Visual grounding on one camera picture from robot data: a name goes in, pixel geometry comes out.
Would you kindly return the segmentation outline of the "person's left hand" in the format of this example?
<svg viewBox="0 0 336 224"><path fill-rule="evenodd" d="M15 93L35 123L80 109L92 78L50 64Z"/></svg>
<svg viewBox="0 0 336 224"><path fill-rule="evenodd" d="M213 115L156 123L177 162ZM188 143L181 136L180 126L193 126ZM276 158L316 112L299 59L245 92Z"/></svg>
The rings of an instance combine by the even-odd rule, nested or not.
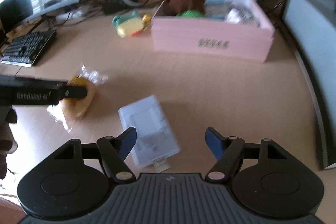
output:
<svg viewBox="0 0 336 224"><path fill-rule="evenodd" d="M4 179L7 174L6 157L14 153L18 144L15 141L10 129L10 124L16 124L18 120L16 111L11 106L1 106L1 127L0 127L0 177Z"/></svg>

